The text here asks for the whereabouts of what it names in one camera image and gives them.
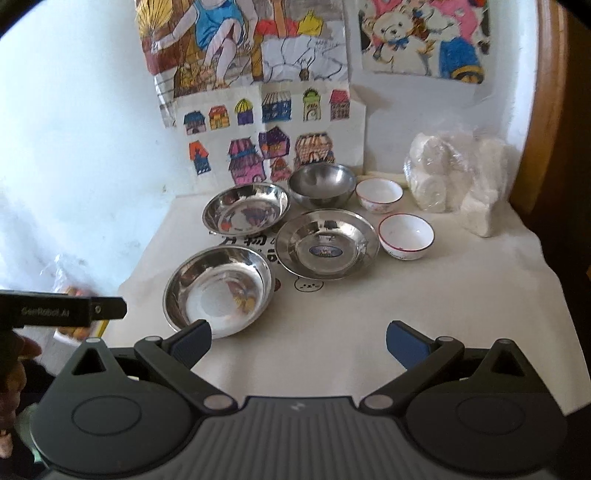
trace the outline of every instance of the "plate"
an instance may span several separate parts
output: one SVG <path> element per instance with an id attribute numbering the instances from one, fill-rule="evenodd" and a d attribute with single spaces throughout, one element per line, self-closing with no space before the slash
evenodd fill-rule
<path id="1" fill-rule="evenodd" d="M 317 210 L 281 227 L 277 258 L 290 272 L 312 280 L 338 280 L 373 262 L 379 251 L 374 227 L 347 210 Z"/>
<path id="2" fill-rule="evenodd" d="M 214 233 L 253 236 L 275 225 L 287 213 L 287 192 L 272 183 L 250 183 L 215 196 L 203 210 L 203 223 Z"/>
<path id="3" fill-rule="evenodd" d="M 275 276 L 259 253 L 246 247 L 208 248 L 178 267 L 164 291 L 164 314 L 175 330 L 204 319 L 212 338 L 249 326 L 267 308 Z"/>

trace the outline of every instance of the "colored house drawing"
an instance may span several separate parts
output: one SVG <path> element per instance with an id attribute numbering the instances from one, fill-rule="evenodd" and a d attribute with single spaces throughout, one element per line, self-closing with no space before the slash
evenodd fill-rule
<path id="1" fill-rule="evenodd" d="M 256 152 L 250 138 L 240 138 L 230 142 L 230 166 L 228 170 L 236 185 L 265 181 L 263 158 Z"/>
<path id="2" fill-rule="evenodd" d="M 281 128 L 273 127 L 268 132 L 259 133 L 259 147 L 264 159 L 284 157 L 290 153 L 290 138 Z"/>
<path id="3" fill-rule="evenodd" d="M 334 163 L 333 143 L 326 132 L 300 135 L 295 141 L 294 168 L 308 163 Z"/>
<path id="4" fill-rule="evenodd" d="M 281 122 L 291 120 L 291 93 L 280 91 L 267 94 L 262 101 L 262 121 Z"/>
<path id="5" fill-rule="evenodd" d="M 197 175 L 201 175 L 202 173 L 207 173 L 208 171 L 212 170 L 212 168 L 209 166 L 209 152 L 205 150 L 205 147 L 201 142 L 191 142 L 189 144 L 189 155 L 191 156 L 191 160 L 193 160 L 195 170 L 197 170 Z"/>
<path id="6" fill-rule="evenodd" d="M 212 107 L 209 111 L 209 126 L 212 130 L 230 126 L 230 117 L 228 117 L 228 110 L 225 105 Z"/>
<path id="7" fill-rule="evenodd" d="M 200 134 L 205 132 L 205 117 L 201 112 L 187 113 L 183 122 L 187 135 Z"/>
<path id="8" fill-rule="evenodd" d="M 311 120 L 320 120 L 320 95 L 317 90 L 308 88 L 304 92 L 304 122 Z"/>
<path id="9" fill-rule="evenodd" d="M 276 158 L 271 164 L 271 181 L 287 180 L 291 170 L 283 157 Z"/>
<path id="10" fill-rule="evenodd" d="M 347 90 L 333 90 L 330 95 L 330 120 L 349 118 L 351 104 Z"/>
<path id="11" fill-rule="evenodd" d="M 243 98 L 236 104 L 234 109 L 238 116 L 238 125 L 248 125 L 254 122 L 252 115 L 252 103 L 249 100 Z"/>

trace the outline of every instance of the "white tablecloth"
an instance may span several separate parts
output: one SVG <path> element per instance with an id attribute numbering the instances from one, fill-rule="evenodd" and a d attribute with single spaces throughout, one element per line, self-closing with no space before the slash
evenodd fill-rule
<path id="1" fill-rule="evenodd" d="M 173 333 L 162 310 L 168 278 L 188 257 L 225 239 L 201 223 L 208 200 L 176 198 L 120 287 L 129 312 L 107 328 L 109 346 Z M 408 193 L 400 203 L 400 211 L 416 213 Z M 356 200 L 350 208 L 374 226 L 381 218 L 361 211 Z M 451 335 L 470 347 L 512 338 L 565 413 L 590 402 L 589 374 L 560 283 L 517 214 L 507 206 L 502 233 L 489 239 L 465 231 L 451 214 L 419 215 L 436 232 L 421 260 L 402 262 L 382 250 L 365 272 L 324 285 L 299 280 L 274 262 L 281 288 L 269 308 L 242 332 L 214 340 L 194 371 L 239 402 L 246 395 L 352 395 L 359 401 L 404 372 L 385 347 L 388 323 L 400 319 L 431 338 Z M 271 238 L 251 247 L 275 260 Z"/>

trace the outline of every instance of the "cartoon face print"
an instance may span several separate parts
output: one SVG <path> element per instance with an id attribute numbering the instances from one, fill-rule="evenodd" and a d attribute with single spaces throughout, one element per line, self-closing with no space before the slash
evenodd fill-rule
<path id="1" fill-rule="evenodd" d="M 300 278 L 295 281 L 294 287 L 298 291 L 304 293 L 311 293 L 313 291 L 319 291 L 324 287 L 324 282 L 320 280 L 309 280 L 308 278 Z"/>
<path id="2" fill-rule="evenodd" d="M 374 35 L 384 42 L 395 42 L 410 35 L 413 20 L 402 12 L 387 12 L 374 24 Z"/>

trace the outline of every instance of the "stainless steel bowl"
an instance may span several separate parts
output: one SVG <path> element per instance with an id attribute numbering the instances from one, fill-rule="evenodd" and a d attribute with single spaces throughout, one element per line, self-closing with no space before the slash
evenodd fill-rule
<path id="1" fill-rule="evenodd" d="M 249 183 L 216 195 L 203 210 L 203 223 L 221 235 L 256 235 L 279 222 L 290 207 L 287 192 L 272 183 Z"/>
<path id="2" fill-rule="evenodd" d="M 353 195 L 356 177 L 342 165 L 310 163 L 291 174 L 287 184 L 294 200 L 306 208 L 340 208 Z"/>
<path id="3" fill-rule="evenodd" d="M 275 275 L 259 253 L 246 247 L 203 250 L 181 265 L 164 290 L 164 314 L 180 330 L 204 319 L 213 338 L 249 326 L 267 308 Z"/>
<path id="4" fill-rule="evenodd" d="M 275 239 L 281 264 L 312 280 L 338 280 L 371 264 L 379 251 L 374 227 L 346 210 L 317 210 L 294 218 Z"/>

